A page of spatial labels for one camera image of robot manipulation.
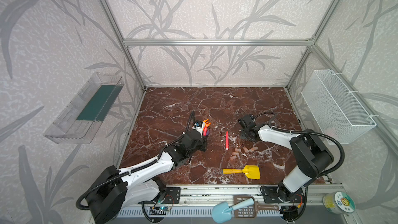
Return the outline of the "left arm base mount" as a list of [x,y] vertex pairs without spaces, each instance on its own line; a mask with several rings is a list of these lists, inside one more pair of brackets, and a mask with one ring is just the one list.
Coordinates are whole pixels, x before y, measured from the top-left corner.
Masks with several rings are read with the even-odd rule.
[[166,187],[160,190],[159,194],[154,199],[157,204],[178,204],[181,197],[180,187]]

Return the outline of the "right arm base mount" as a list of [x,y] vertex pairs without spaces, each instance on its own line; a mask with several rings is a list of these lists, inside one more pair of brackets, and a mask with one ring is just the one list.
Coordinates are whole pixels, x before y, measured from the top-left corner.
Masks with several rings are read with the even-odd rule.
[[295,204],[301,203],[304,192],[301,189],[295,193],[291,193],[285,188],[278,186],[261,186],[260,193],[263,196],[265,203],[278,203],[278,204]]

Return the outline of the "pink marker lone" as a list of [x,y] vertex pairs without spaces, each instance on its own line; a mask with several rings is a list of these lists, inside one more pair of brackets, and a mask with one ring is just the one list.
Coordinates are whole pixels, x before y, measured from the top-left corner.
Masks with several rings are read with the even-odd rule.
[[229,132],[227,131],[226,132],[226,150],[229,150],[229,146],[230,146],[230,144],[229,144]]

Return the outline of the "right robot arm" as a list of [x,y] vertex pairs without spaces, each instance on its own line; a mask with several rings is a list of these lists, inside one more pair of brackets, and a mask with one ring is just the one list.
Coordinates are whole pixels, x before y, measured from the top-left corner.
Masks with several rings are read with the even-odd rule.
[[[312,129],[304,131],[286,130],[272,124],[276,114],[265,124],[257,124],[257,116],[245,115],[238,119],[241,126],[240,137],[251,142],[269,142],[292,151],[296,160],[295,168],[279,184],[276,194],[282,202],[289,202],[303,187],[312,184],[317,178],[339,169],[345,161],[343,146],[333,137]],[[327,148],[322,138],[331,141],[339,149],[340,157],[333,167],[332,152]]]

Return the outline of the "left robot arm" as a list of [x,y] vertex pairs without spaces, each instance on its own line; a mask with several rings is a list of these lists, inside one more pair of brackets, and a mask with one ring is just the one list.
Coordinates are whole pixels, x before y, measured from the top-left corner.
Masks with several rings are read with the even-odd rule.
[[206,151],[208,137],[195,129],[164,146],[158,155],[131,167],[107,167],[76,201],[90,211],[95,223],[105,224],[124,208],[153,201],[166,191],[158,176],[189,162],[197,151]]

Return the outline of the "pink marker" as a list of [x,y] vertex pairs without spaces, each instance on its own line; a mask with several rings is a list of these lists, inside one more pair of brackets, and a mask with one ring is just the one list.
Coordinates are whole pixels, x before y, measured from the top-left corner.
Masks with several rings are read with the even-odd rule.
[[205,127],[205,129],[203,130],[203,136],[205,136],[207,134],[208,131],[208,127]]

